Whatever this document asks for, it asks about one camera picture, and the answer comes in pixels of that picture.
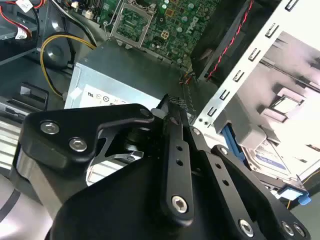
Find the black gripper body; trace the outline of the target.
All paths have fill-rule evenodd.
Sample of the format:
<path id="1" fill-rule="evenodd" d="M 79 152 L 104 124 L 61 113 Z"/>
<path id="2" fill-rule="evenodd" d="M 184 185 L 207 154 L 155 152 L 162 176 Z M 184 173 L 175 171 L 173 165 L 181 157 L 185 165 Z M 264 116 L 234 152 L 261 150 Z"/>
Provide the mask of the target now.
<path id="1" fill-rule="evenodd" d="M 209 178 L 192 172 L 194 218 L 182 227 L 160 208 L 161 163 L 140 160 L 72 196 L 52 240 L 233 240 L 235 224 Z"/>

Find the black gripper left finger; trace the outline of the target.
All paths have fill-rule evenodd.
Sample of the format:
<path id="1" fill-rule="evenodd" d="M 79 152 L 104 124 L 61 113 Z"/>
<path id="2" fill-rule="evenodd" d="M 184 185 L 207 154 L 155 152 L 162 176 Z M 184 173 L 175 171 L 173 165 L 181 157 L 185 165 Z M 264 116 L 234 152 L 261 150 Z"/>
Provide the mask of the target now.
<path id="1" fill-rule="evenodd" d="M 24 119 L 12 166 L 54 218 L 86 187 L 99 138 L 111 144 L 123 130 L 154 131 L 161 123 L 137 103 L 34 112 Z"/>

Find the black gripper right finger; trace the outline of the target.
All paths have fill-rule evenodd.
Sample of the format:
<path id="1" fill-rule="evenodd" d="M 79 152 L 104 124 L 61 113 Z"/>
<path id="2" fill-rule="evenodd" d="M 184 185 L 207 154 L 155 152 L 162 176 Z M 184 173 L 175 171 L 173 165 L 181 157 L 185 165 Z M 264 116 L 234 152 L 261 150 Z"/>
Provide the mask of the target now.
<path id="1" fill-rule="evenodd" d="M 171 203 L 190 224 L 200 207 L 218 222 L 222 240 L 308 240 L 310 233 L 265 186 L 222 145 L 209 148 L 171 103 Z"/>

